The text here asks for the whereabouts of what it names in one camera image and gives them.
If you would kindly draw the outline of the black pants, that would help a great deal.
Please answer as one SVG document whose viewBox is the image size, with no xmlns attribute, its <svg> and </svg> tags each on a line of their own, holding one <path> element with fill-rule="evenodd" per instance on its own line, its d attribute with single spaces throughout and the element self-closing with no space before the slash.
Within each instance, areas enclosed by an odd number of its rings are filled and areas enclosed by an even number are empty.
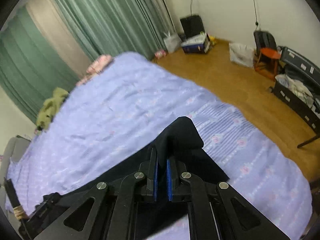
<svg viewBox="0 0 320 240">
<path fill-rule="evenodd" d="M 157 153 L 158 159 L 157 183 L 165 190 L 167 189 L 167 160 L 171 157 L 184 163 L 190 173 L 199 176 L 205 182 L 217 184 L 221 181 L 228 181 L 227 174 L 203 150 L 203 147 L 204 142 L 192 120 L 186 116 L 179 117 L 144 148 L 95 180 L 64 194 L 64 196 L 87 191 L 99 182 L 110 183 L 135 172 L 142 162 L 150 160 L 152 152 Z"/>
</svg>

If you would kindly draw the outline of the grey padded headboard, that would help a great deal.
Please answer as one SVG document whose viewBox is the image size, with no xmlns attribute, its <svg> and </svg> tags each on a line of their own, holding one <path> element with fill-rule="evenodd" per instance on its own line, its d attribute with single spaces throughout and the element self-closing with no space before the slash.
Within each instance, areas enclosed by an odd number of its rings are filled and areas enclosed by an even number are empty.
<svg viewBox="0 0 320 240">
<path fill-rule="evenodd" d="M 16 137 L 12 137 L 3 152 L 2 161 L 1 161 L 1 208 L 6 217 L 8 217 L 8 211 L 5 209 L 5 200 L 6 200 L 6 193 L 3 186 L 4 178 L 7 177 L 8 168 L 10 165 L 10 161 L 18 162 L 22 156 L 24 155 L 25 151 L 27 150 L 29 144 L 31 143 L 30 140 L 25 139 L 19 135 Z"/>
</svg>

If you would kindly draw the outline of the lavender floral bed sheet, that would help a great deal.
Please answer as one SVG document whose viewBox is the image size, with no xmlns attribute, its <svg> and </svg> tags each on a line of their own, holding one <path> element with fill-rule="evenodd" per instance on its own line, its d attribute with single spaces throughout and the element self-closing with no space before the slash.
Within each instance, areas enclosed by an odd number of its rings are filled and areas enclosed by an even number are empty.
<svg viewBox="0 0 320 240">
<path fill-rule="evenodd" d="M 310 186 L 299 167 L 236 107 L 133 52 L 116 56 L 71 92 L 49 129 L 11 162 L 8 178 L 31 214 L 45 195 L 87 184 L 180 116 L 191 118 L 232 187 L 290 239 L 299 239 L 312 214 Z"/>
</svg>

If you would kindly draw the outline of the olive green garment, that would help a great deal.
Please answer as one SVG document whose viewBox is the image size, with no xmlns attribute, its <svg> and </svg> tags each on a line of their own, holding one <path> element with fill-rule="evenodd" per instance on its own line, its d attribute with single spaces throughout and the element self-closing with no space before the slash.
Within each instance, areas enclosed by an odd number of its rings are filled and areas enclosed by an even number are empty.
<svg viewBox="0 0 320 240">
<path fill-rule="evenodd" d="M 36 130 L 45 131 L 53 122 L 54 117 L 59 112 L 63 103 L 69 97 L 69 92 L 57 87 L 54 89 L 52 97 L 44 101 L 36 119 Z"/>
</svg>

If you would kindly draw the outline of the pink slippers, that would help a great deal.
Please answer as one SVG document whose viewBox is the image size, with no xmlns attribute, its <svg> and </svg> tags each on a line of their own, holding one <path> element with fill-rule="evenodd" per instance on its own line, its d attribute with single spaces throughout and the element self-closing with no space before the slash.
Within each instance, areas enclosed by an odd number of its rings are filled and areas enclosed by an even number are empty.
<svg viewBox="0 0 320 240">
<path fill-rule="evenodd" d="M 166 55 L 167 55 L 167 52 L 163 49 L 155 52 L 156 59 L 161 59 L 161 58 L 165 57 Z"/>
</svg>

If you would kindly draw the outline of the white gift bag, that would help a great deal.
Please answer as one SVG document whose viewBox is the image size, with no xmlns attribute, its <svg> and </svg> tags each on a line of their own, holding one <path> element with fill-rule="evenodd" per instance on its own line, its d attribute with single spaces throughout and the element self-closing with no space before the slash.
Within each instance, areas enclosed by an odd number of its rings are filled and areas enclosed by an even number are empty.
<svg viewBox="0 0 320 240">
<path fill-rule="evenodd" d="M 167 32 L 164 35 L 163 42 L 169 54 L 174 53 L 180 48 L 182 41 L 177 33 L 171 34 L 171 32 Z"/>
</svg>

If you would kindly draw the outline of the blue white cardboard box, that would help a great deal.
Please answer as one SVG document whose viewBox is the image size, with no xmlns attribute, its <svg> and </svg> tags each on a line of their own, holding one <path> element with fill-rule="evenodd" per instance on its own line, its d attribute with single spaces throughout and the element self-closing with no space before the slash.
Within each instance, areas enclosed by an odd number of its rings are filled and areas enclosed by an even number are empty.
<svg viewBox="0 0 320 240">
<path fill-rule="evenodd" d="M 186 54 L 206 54 L 210 48 L 210 40 L 207 33 L 200 33 L 181 43 L 181 48 Z"/>
</svg>

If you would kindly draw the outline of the pink floral pillow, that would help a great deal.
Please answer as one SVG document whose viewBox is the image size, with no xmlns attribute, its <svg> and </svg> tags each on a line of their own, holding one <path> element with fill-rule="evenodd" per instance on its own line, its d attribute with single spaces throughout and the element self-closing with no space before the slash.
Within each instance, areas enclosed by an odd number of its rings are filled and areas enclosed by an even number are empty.
<svg viewBox="0 0 320 240">
<path fill-rule="evenodd" d="M 83 85 L 93 79 L 95 76 L 100 75 L 103 70 L 113 61 L 111 55 L 100 55 L 86 70 L 85 76 L 76 83 L 76 86 Z"/>
</svg>

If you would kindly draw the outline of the white plastic bag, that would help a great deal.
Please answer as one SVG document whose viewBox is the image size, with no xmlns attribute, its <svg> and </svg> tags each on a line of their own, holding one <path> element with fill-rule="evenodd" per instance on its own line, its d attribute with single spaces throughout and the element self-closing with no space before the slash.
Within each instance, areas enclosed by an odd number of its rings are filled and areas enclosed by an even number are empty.
<svg viewBox="0 0 320 240">
<path fill-rule="evenodd" d="M 253 68 L 254 49 L 240 43 L 229 43 L 229 58 L 231 62 Z"/>
</svg>

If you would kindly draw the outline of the orange stool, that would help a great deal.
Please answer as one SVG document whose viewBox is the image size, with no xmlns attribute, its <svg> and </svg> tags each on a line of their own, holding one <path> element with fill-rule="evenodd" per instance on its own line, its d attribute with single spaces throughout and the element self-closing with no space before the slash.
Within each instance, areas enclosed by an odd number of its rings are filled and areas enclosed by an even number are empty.
<svg viewBox="0 0 320 240">
<path fill-rule="evenodd" d="M 279 72 L 280 57 L 281 54 L 277 50 L 261 48 L 257 62 L 254 64 L 254 70 L 258 74 L 274 81 Z"/>
</svg>

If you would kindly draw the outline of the open black suitcase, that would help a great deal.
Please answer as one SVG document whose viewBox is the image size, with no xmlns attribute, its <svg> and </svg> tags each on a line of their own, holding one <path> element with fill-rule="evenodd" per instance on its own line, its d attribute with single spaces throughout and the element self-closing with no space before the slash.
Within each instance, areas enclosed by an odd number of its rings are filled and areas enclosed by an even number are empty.
<svg viewBox="0 0 320 240">
<path fill-rule="evenodd" d="M 280 47 L 284 64 L 272 93 L 319 133 L 319 68 L 300 53 Z"/>
</svg>

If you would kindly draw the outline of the green curtain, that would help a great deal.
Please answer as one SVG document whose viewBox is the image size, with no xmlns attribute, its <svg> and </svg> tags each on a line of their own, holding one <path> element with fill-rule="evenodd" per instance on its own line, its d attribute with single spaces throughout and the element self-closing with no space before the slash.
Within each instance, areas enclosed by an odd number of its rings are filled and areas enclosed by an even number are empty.
<svg viewBox="0 0 320 240">
<path fill-rule="evenodd" d="M 56 87 L 72 90 L 101 54 L 165 47 L 164 0 L 1 0 L 1 87 L 35 122 Z"/>
</svg>

